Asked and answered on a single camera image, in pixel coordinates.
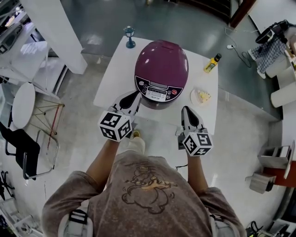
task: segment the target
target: brown t-shirt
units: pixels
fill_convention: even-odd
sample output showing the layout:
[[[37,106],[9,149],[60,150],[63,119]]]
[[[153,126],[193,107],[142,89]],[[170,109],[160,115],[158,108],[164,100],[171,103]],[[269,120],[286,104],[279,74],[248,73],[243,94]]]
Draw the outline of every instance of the brown t-shirt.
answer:
[[[212,236],[208,210],[233,223],[245,236],[221,191],[211,187],[198,195],[163,157],[133,151],[116,156],[107,188],[75,171],[43,208],[42,227],[56,237],[62,217],[89,199],[94,236]]]

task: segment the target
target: cartoon print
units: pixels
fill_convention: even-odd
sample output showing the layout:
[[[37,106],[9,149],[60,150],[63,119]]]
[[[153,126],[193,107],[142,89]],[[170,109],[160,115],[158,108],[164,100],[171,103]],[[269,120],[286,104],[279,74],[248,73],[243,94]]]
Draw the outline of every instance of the cartoon print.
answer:
[[[129,187],[124,187],[122,201],[126,204],[134,204],[151,214],[160,214],[165,210],[169,201],[175,197],[172,187],[177,187],[173,182],[165,181],[156,173],[155,166],[149,162],[132,163],[126,166],[135,166],[134,176]]]

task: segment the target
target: white table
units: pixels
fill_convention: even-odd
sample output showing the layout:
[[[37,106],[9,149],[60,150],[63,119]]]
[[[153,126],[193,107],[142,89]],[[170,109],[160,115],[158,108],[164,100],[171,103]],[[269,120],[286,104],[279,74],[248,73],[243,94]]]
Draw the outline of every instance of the white table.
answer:
[[[23,84],[14,97],[12,105],[13,124],[21,129],[30,121],[35,105],[35,88],[31,83]]]
[[[127,37],[120,41],[109,66],[103,76],[93,104],[107,109],[115,99],[129,91],[136,90],[135,64],[142,49],[151,40],[133,37],[136,46],[128,49],[125,44]],[[141,105],[139,117],[152,119],[162,123],[181,126],[181,110],[184,106],[194,109],[204,121],[208,132],[214,134],[218,99],[218,68],[215,67],[209,74],[204,72],[204,67],[209,59],[201,55],[184,50],[189,63],[187,84],[181,95],[167,108],[154,110]],[[190,100],[190,92],[194,87],[201,88],[211,94],[210,102],[205,106],[194,106]]]

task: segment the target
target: chair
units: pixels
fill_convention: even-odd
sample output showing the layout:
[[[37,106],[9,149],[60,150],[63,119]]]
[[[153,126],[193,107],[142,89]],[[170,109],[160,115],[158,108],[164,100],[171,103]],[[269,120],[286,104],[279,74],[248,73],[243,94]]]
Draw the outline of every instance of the chair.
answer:
[[[23,129],[17,129],[15,131],[10,130],[9,127],[11,125],[11,122],[12,122],[12,115],[10,114],[8,128],[6,128],[0,122],[0,132],[3,138],[6,140],[5,153],[8,156],[15,156],[16,162],[23,169],[24,179],[36,180],[37,177],[51,172],[55,168],[56,155],[60,147],[58,141],[43,130],[38,130],[36,139],[33,140]],[[44,132],[46,135],[48,135],[51,139],[53,139],[56,142],[56,150],[55,150],[53,163],[51,165],[51,169],[47,172],[37,174],[37,163],[38,163],[38,156],[40,152],[40,146],[37,143],[37,141],[41,131]],[[10,143],[16,148],[15,154],[8,152],[7,150],[8,143]]]
[[[1,181],[1,178],[0,178],[0,183],[1,183],[1,186],[3,186],[4,188],[6,188],[8,194],[9,194],[10,197],[12,198],[12,197],[14,197],[14,195],[10,193],[9,189],[14,190],[15,188],[12,187],[12,186],[10,186],[10,185],[7,183],[7,180],[6,180],[6,175],[7,175],[7,174],[8,174],[7,171],[6,171],[6,172],[4,172],[4,171],[1,172],[1,176],[2,176],[2,180],[3,180],[3,182]]]

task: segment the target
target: rice cooker control panel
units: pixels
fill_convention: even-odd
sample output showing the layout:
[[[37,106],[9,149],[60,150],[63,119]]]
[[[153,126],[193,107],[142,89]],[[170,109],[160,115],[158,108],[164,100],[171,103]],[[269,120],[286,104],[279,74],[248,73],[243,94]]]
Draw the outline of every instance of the rice cooker control panel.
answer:
[[[139,91],[146,98],[158,102],[169,102],[177,98],[183,90],[180,87],[162,85],[138,76],[135,76],[135,81]]]

